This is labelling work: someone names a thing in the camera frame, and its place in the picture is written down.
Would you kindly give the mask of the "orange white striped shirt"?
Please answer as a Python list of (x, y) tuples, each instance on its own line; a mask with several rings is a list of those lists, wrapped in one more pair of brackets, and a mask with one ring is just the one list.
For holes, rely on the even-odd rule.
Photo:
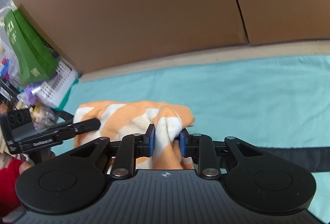
[(100, 128), (78, 135), (73, 139), (75, 148), (99, 137), (109, 137), (111, 141), (121, 141), (124, 136), (144, 134), (149, 125), (156, 128), (154, 152), (150, 158), (136, 160), (138, 169), (193, 169), (192, 159), (181, 156), (176, 138), (181, 130), (191, 127), (195, 117), (186, 106), (166, 102), (139, 101), (95, 101), (79, 106), (73, 122), (91, 118), (100, 120)]

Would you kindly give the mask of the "white perforated basket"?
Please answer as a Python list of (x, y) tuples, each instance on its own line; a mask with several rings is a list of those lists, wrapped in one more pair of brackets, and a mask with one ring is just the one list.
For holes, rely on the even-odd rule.
[(55, 74), (34, 89), (34, 95), (46, 106), (62, 110), (71, 87), (78, 81), (79, 73), (59, 60)]

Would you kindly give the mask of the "green paper bag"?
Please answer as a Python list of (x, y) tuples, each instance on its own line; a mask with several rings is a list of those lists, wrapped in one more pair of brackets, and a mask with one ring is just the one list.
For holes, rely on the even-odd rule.
[(57, 60), (47, 42), (16, 9), (9, 9), (4, 17), (4, 28), (20, 68), (22, 86), (49, 79), (56, 71)]

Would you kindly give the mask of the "teal cloth mat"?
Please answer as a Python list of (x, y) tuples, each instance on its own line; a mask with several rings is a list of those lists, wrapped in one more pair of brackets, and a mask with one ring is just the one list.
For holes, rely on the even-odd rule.
[(190, 132), (267, 148), (329, 145), (329, 56), (183, 66), (75, 84), (64, 110), (95, 101), (184, 105)]

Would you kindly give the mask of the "large brown cardboard box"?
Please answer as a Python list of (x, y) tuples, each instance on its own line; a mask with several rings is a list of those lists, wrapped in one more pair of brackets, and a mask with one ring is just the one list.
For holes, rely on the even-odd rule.
[(83, 73), (247, 42), (236, 0), (13, 0)]

